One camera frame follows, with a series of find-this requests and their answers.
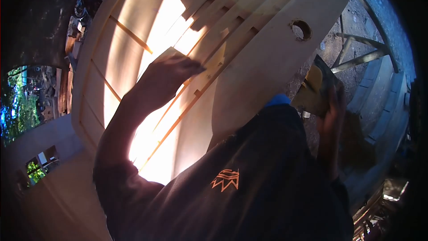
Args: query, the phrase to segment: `orange logo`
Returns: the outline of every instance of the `orange logo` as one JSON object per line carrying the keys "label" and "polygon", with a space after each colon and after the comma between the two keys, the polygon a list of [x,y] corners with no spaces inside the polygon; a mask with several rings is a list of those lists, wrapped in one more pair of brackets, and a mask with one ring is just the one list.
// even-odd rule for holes
{"label": "orange logo", "polygon": [[[229,183],[224,186],[224,180],[229,181]],[[210,183],[213,184],[211,188],[216,187],[217,185],[221,184],[221,191],[224,191],[230,184],[233,184],[235,188],[238,190],[239,185],[239,169],[238,171],[232,171],[231,169],[224,169],[220,171],[220,173],[215,177],[215,179]]]}

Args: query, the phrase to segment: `blue object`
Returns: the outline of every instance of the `blue object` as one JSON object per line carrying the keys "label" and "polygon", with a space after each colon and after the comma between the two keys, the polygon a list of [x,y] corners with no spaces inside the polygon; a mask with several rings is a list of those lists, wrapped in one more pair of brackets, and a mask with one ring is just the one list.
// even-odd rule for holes
{"label": "blue object", "polygon": [[275,95],[266,105],[265,107],[269,107],[272,105],[278,104],[290,104],[292,101],[285,94],[277,94]]}

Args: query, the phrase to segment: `sanding block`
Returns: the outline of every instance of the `sanding block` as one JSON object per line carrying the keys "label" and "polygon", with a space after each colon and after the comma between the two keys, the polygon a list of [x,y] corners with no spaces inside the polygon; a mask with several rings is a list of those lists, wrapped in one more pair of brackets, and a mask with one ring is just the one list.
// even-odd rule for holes
{"label": "sanding block", "polygon": [[299,112],[324,117],[329,109],[328,89],[340,81],[320,56],[316,56],[309,72],[290,103]]}

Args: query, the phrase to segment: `window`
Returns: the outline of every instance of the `window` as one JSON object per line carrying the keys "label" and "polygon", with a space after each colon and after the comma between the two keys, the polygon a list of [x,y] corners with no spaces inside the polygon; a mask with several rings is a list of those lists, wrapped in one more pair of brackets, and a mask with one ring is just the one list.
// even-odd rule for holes
{"label": "window", "polygon": [[36,158],[32,158],[25,164],[27,169],[28,178],[31,182],[31,185],[35,185],[43,177],[46,176],[46,171],[43,169]]}
{"label": "window", "polygon": [[60,165],[58,153],[56,152],[55,146],[48,148],[46,151],[39,153],[36,157],[32,158],[25,164],[29,183],[27,187],[35,185],[46,174],[53,171],[57,166]]}

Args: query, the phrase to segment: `dirt ground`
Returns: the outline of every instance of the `dirt ground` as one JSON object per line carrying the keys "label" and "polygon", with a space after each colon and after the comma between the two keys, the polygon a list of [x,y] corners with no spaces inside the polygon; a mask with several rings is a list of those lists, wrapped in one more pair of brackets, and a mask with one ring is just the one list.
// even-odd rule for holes
{"label": "dirt ground", "polygon": [[[358,0],[350,0],[348,2],[346,8],[342,12],[342,20],[344,33],[370,38],[383,43],[379,31],[376,29],[373,21],[370,19],[366,10]],[[299,71],[295,73],[292,80],[290,80],[290,82],[283,88],[283,92],[288,95],[290,99],[292,99],[297,93],[297,90],[303,82],[306,73],[309,71],[316,54],[321,56],[329,67],[333,65],[342,49],[342,38],[335,35],[340,31],[340,19],[338,18],[322,43],[320,43],[320,46],[316,51],[314,51],[314,54],[311,55]],[[367,54],[373,50],[374,48],[368,45],[352,41],[342,63]],[[335,74],[344,84],[347,104],[352,100],[356,88],[366,72],[367,64],[368,63],[360,64],[356,67],[352,67]],[[316,155],[319,141],[318,132],[316,130],[316,117],[311,115],[303,124],[307,134],[309,149],[313,155]]]}

